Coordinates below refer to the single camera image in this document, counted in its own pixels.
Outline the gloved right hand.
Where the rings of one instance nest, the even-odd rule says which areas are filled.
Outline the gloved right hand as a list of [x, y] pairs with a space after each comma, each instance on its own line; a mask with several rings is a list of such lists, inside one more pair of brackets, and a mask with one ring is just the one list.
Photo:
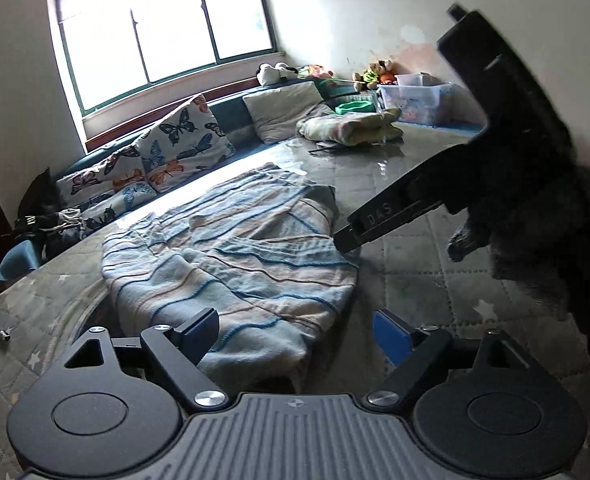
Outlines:
[[447, 253], [460, 262], [481, 247], [490, 250], [495, 278], [517, 283], [556, 314], [571, 314], [590, 335], [590, 167], [470, 207]]

